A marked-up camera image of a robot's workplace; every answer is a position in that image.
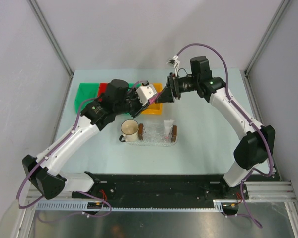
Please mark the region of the pink toothpaste tube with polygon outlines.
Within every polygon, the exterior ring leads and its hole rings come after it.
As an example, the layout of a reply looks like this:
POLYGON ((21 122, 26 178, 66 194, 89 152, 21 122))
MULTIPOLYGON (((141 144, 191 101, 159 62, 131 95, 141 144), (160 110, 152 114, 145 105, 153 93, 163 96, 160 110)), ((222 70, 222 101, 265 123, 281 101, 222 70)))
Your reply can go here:
POLYGON ((159 96, 161 95, 161 93, 157 93, 155 94, 152 98, 149 99, 149 104, 155 104, 157 99, 159 98, 159 96))

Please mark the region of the cream enamel mug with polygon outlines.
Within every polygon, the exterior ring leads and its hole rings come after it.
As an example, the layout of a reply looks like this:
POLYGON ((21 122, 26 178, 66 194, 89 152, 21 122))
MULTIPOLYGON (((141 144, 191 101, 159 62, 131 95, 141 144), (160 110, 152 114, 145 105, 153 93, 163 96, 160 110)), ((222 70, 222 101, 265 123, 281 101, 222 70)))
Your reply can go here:
POLYGON ((129 119, 121 124, 121 136, 119 137, 120 142, 134 142, 138 140, 139 124, 129 119))

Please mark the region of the white toothpaste tube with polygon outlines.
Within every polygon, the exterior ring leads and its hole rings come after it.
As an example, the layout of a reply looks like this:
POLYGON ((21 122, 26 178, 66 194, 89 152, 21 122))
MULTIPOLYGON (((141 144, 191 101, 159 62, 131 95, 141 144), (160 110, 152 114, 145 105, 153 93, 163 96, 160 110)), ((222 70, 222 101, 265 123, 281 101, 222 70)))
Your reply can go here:
POLYGON ((170 135, 170 132, 172 131, 174 124, 174 120, 169 119, 169 120, 164 120, 164 137, 168 138, 170 135))

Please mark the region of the clear holder with brown ends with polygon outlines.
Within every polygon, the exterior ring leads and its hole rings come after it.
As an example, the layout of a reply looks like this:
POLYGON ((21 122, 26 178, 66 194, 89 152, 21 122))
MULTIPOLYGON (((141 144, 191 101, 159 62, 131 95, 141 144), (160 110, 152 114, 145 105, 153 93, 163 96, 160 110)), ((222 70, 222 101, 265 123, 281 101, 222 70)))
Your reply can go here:
POLYGON ((138 137, 146 144, 175 143, 177 141, 177 126, 173 125, 168 138, 164 137, 163 123, 140 123, 138 137))

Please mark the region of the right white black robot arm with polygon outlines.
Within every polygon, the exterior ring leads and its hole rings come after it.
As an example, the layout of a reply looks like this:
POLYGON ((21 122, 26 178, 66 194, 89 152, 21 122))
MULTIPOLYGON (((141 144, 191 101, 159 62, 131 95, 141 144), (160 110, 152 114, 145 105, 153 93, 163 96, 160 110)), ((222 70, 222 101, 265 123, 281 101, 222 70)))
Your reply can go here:
POLYGON ((234 150, 234 163, 224 174, 219 193, 225 199, 231 199, 237 193, 237 187, 245 181, 259 164, 269 162, 269 177, 273 172, 272 153, 275 142, 275 130, 264 126, 254 119, 235 99, 228 84, 220 77, 213 77, 209 61, 205 56, 190 59, 191 73, 180 77, 177 72, 170 73, 158 103, 173 103, 186 92, 195 91, 215 107, 235 130, 240 142, 234 150))

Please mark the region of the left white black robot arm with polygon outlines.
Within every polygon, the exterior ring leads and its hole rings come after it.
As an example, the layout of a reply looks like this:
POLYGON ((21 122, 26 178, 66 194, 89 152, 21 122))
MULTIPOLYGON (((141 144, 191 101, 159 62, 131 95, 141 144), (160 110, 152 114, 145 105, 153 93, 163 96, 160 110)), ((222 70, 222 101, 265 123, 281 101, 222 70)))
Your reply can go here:
POLYGON ((62 173, 68 159, 90 138, 100 133, 116 116, 129 114, 137 117, 152 102, 156 90, 147 81, 130 86, 126 81, 113 79, 106 91, 96 98, 82 102, 73 125, 57 141, 36 156, 26 155, 22 165, 26 177, 47 200, 63 191, 83 192, 95 198, 100 186, 87 173, 62 173))

